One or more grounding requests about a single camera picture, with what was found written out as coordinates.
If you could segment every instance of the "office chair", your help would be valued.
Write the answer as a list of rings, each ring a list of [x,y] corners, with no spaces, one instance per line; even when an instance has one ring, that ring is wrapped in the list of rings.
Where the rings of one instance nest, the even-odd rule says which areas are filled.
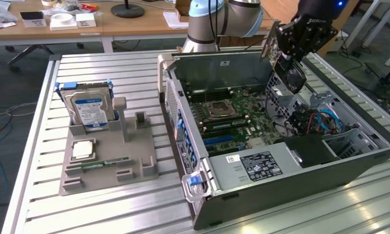
[[[84,44],[83,43],[77,43],[77,47],[80,49],[84,49]],[[43,49],[44,51],[47,51],[47,53],[49,55],[53,55],[55,53],[52,52],[52,50],[48,48],[47,45],[44,44],[36,44],[36,45],[31,45],[7,64],[8,64],[8,68],[12,72],[20,72],[20,67],[15,66],[13,64],[21,60],[29,53],[32,53],[36,49]],[[15,51],[15,47],[13,46],[5,46],[5,50],[9,52]]]

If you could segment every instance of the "black device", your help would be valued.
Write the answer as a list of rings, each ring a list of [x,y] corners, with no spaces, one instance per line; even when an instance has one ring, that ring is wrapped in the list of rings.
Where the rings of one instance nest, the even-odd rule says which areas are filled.
[[[144,15],[144,8],[124,0],[124,4],[112,7],[112,13],[121,18],[137,18]]]
[[[300,62],[309,52],[317,52],[336,36],[332,27],[348,0],[300,0],[292,22],[276,28],[278,56],[274,71],[292,93],[298,93],[306,77]]]

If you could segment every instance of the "blue cable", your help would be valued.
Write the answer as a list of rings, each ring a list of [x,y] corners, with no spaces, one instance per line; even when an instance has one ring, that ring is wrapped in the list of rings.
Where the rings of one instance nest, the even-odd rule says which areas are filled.
[[[7,137],[7,135],[11,133],[11,131],[12,131],[12,125],[11,125],[9,122],[1,121],[1,120],[0,120],[0,123],[5,123],[8,125],[7,133],[0,138],[0,141],[1,141]]]
[[[7,177],[5,177],[5,173],[1,167],[1,163],[0,163],[0,171],[1,171],[1,175],[3,175],[3,179],[4,179],[4,192],[0,196],[0,200],[4,198],[5,194],[7,194],[7,189],[8,189],[8,184],[7,184]]]

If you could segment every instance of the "aluminum table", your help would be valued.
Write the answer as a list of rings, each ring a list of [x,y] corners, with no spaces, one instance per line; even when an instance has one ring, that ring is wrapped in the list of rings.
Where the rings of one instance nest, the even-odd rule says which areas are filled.
[[[194,231],[157,98],[157,56],[166,51],[64,55],[49,61],[3,233],[269,234],[390,233],[390,160],[346,186],[210,229]],[[317,56],[308,59],[390,131],[390,116]],[[308,83],[326,90],[308,70]],[[59,196],[69,117],[55,82],[112,79],[127,116],[146,111],[160,178]]]

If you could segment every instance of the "floor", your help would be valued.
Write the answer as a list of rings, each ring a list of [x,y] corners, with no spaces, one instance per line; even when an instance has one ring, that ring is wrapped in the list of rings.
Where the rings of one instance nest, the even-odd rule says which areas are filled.
[[[354,26],[357,25],[361,19],[361,14],[350,18],[345,25],[345,32],[350,33]],[[362,38],[368,29],[374,24],[374,21],[370,20],[366,24],[362,32],[358,37]],[[185,39],[164,39],[164,40],[142,40],[129,41],[127,43],[117,43],[117,48],[115,51],[127,51],[128,49],[144,51],[154,49],[173,49],[176,46],[184,44]],[[358,45],[358,40],[352,45],[352,48]],[[49,45],[51,50],[56,54],[80,54],[80,53],[101,53],[103,45],[99,42],[84,43],[85,48],[81,50],[76,47],[75,43],[71,44],[57,44]],[[20,52],[25,46],[15,46],[16,52]],[[372,54],[362,54],[360,57],[361,62],[373,62],[376,63],[384,72],[386,73],[390,68],[388,68],[384,63],[390,56],[390,29],[384,28],[381,34],[370,45]],[[15,74],[9,72],[7,67],[7,62],[12,59],[15,53],[5,51],[4,47],[0,46],[0,106],[9,107],[19,105],[27,102],[35,102],[39,97],[39,92],[41,88],[43,77],[47,70],[47,60],[48,54],[37,50],[27,58],[24,58],[17,65],[21,68],[21,72]],[[337,53],[328,54],[325,57],[326,61],[332,66],[340,71],[344,72],[349,68],[356,67],[357,62],[344,58]],[[372,75],[368,75],[364,72],[364,68],[356,69],[348,73],[348,77],[361,82],[366,81]],[[33,110],[33,106],[28,106],[19,110],[17,113],[27,113]],[[9,116],[1,116],[0,120],[8,120]],[[0,200],[0,231],[4,222],[5,212],[7,212],[7,203],[9,202],[12,188],[17,176],[19,164],[23,157],[29,125],[32,122],[33,116],[13,117],[12,119],[12,132],[0,141],[0,160],[3,163],[3,168],[7,174],[8,180],[8,192],[4,198]],[[0,174],[0,195],[4,190],[3,177]]]

